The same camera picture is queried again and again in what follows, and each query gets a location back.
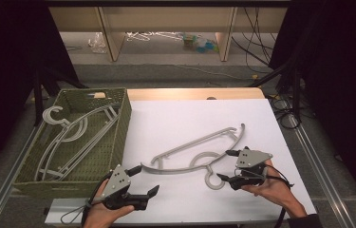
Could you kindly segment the black curtain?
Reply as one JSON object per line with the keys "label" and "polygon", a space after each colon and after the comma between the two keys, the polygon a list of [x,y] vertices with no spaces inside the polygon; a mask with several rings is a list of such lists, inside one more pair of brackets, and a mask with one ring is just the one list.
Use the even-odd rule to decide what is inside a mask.
{"label": "black curtain", "polygon": [[0,150],[33,88],[78,83],[45,0],[0,0]]}
{"label": "black curtain", "polygon": [[309,103],[356,180],[356,0],[291,0],[270,67],[290,58],[321,10],[323,21],[310,35],[299,66]]}

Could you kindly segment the green woven basket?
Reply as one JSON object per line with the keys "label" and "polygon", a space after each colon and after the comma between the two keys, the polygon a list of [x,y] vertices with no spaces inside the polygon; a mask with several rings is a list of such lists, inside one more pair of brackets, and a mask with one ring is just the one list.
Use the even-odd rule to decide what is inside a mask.
{"label": "green woven basket", "polygon": [[[86,198],[105,173],[122,163],[132,111],[127,91],[124,88],[63,89],[52,106],[54,105],[63,108],[60,112],[51,113],[55,120],[65,118],[73,122],[104,105],[113,105],[120,118],[64,180],[37,181],[34,175],[38,162],[48,145],[62,130],[60,125],[45,123],[42,114],[43,121],[13,186],[23,194],[36,198]],[[63,143],[54,155],[49,169],[57,171],[65,165],[104,126],[104,121],[103,113],[89,118],[88,129],[84,135],[75,142]]]}

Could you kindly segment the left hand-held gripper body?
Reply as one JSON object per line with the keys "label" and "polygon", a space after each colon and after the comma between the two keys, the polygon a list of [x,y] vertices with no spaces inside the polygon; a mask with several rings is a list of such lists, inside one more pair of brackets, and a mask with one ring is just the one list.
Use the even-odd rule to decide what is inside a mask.
{"label": "left hand-held gripper body", "polygon": [[109,210],[117,210],[127,205],[132,205],[136,210],[145,210],[148,200],[139,200],[139,195],[128,192],[131,185],[131,177],[125,174],[121,165],[117,165],[104,179],[107,181],[102,193],[97,197],[94,191],[93,197],[85,203],[85,210],[89,210],[94,204],[101,202]]}

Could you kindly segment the clear plastic bag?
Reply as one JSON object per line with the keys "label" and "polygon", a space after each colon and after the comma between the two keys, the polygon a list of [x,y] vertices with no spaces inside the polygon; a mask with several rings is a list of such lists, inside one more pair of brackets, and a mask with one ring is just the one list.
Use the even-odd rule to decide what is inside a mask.
{"label": "clear plastic bag", "polygon": [[88,46],[94,53],[106,53],[106,44],[101,32],[96,32],[93,38],[88,40]]}

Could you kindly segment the person's left hand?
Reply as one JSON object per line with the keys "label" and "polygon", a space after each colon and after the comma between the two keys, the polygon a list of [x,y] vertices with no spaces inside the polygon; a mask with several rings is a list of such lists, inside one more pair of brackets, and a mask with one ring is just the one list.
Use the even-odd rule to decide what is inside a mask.
{"label": "person's left hand", "polygon": [[124,206],[117,210],[107,209],[101,202],[94,204],[88,211],[83,228],[110,228],[119,218],[133,212],[132,205]]}

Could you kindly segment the white table sheet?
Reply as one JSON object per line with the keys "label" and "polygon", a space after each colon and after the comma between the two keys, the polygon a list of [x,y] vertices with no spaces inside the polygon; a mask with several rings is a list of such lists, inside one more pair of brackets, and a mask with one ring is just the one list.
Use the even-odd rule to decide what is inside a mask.
{"label": "white table sheet", "polygon": [[[224,153],[228,148],[271,153],[273,165],[292,183],[292,193],[310,213],[315,208],[284,140],[272,108],[264,99],[134,101],[123,167],[138,164],[172,168],[172,175],[141,171],[132,177],[132,194],[157,186],[158,194],[144,211],[133,212],[117,226],[238,224],[278,219],[280,207],[230,186],[210,189],[205,168],[179,173],[204,151]],[[200,137],[210,139],[156,161],[155,157]]]}

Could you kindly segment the colourful plastic toys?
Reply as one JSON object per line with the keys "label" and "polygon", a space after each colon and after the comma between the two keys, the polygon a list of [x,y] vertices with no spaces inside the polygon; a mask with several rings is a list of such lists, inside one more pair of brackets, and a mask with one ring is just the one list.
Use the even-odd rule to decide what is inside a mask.
{"label": "colourful plastic toys", "polygon": [[219,53],[219,48],[214,41],[200,35],[184,33],[182,41],[185,48],[195,50],[198,53],[205,53],[207,51]]}

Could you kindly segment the black metal stand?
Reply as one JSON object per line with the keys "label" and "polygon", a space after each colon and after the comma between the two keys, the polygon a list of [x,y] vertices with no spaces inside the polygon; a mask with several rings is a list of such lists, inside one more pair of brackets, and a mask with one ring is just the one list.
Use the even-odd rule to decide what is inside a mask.
{"label": "black metal stand", "polygon": [[272,72],[268,73],[260,80],[256,80],[250,87],[259,87],[264,85],[266,82],[279,76],[280,79],[275,87],[275,90],[279,95],[288,93],[292,91],[292,104],[291,104],[291,114],[295,117],[298,123],[300,120],[300,80],[301,73],[297,69],[296,64],[287,61],[284,65],[278,67]]}
{"label": "black metal stand", "polygon": [[76,75],[73,77],[64,75],[60,71],[44,66],[38,69],[34,76],[33,83],[33,93],[34,93],[34,103],[35,103],[35,123],[37,126],[42,121],[42,114],[44,111],[42,88],[46,90],[49,96],[56,97],[60,92],[60,87],[58,85],[59,81],[66,82],[67,84],[74,86],[76,88],[86,88],[77,78]]}

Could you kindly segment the aluminium rail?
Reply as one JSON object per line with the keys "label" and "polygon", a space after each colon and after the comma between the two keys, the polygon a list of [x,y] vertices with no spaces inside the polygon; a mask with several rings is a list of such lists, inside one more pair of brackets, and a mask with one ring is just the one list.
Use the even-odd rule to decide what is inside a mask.
{"label": "aluminium rail", "polygon": [[340,197],[339,192],[336,190],[328,175],[328,171],[318,157],[305,128],[293,115],[289,116],[289,120],[340,226],[342,228],[356,228],[356,223],[349,213],[346,204]]}
{"label": "aluminium rail", "polygon": [[0,216],[11,196],[12,183],[36,132],[36,126],[14,130],[0,152]]}

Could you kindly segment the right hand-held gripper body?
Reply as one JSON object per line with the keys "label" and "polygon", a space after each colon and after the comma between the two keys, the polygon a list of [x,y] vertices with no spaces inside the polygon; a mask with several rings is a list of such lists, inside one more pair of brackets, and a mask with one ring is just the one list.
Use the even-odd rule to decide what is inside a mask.
{"label": "right hand-held gripper body", "polygon": [[248,147],[240,150],[234,171],[234,177],[238,178],[238,182],[232,184],[231,187],[234,190],[238,190],[243,185],[262,184],[267,176],[267,165],[265,161],[271,158],[271,153],[251,150]]}

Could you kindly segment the person's right hand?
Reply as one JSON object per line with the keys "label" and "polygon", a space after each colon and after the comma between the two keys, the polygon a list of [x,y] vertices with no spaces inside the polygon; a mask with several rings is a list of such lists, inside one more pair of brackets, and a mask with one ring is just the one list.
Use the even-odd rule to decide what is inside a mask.
{"label": "person's right hand", "polygon": [[242,185],[241,189],[283,207],[291,219],[306,217],[308,214],[305,207],[291,192],[290,188],[279,180],[280,174],[274,169],[272,161],[267,160],[265,164],[267,165],[267,174],[272,178],[266,179],[258,186]]}

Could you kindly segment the black metal bar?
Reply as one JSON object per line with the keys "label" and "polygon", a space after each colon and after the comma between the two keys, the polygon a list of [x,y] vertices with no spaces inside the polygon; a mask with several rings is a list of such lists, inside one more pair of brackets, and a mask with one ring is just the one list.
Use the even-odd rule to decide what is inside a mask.
{"label": "black metal bar", "polygon": [[293,0],[44,0],[50,7],[289,7]]}

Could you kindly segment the beige wooden desk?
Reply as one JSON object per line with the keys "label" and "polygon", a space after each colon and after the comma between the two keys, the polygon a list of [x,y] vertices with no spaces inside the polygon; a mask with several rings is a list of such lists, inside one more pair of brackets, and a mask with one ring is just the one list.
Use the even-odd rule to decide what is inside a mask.
{"label": "beige wooden desk", "polygon": [[232,34],[277,33],[285,8],[261,7],[51,7],[59,31],[100,32],[108,57],[118,60],[127,31],[212,32],[220,60],[228,60]]}

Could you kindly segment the grey plastic clothes hanger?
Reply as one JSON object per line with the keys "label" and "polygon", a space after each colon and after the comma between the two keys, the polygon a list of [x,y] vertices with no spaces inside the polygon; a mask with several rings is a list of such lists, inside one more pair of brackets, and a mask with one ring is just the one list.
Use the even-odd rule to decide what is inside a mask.
{"label": "grey plastic clothes hanger", "polygon": [[219,136],[229,136],[233,139],[232,144],[228,147],[228,150],[233,149],[245,134],[246,125],[242,123],[240,129],[234,127],[226,127],[216,132],[210,133],[193,141],[187,142],[175,148],[172,148],[166,152],[160,153],[155,156],[149,164],[142,163],[141,166],[149,173],[157,175],[177,175],[185,173],[193,173],[197,170],[204,169],[206,171],[204,182],[212,190],[220,190],[225,182],[221,180],[218,184],[212,183],[212,175],[215,173],[212,165],[219,162],[226,157],[225,152],[217,153],[215,151],[203,151],[196,154],[185,167],[166,168],[164,166],[164,160],[170,156],[177,154],[189,147],[196,146],[201,143],[205,143],[209,140],[213,140]]}
{"label": "grey plastic clothes hanger", "polygon": [[[61,120],[53,119],[51,113],[60,112],[62,109],[61,106],[54,105],[43,112],[43,119],[46,124],[60,125],[62,130],[48,145],[38,162],[38,167],[34,175],[36,181],[64,180],[120,118],[120,114],[114,109],[114,106],[112,104],[107,104],[87,112],[73,122],[65,118],[62,118]],[[66,162],[65,165],[61,166],[57,171],[50,170],[49,166],[60,146],[63,143],[73,143],[80,139],[88,129],[88,119],[97,117],[100,113],[103,113],[105,116],[104,126],[94,134],[89,141]]]}

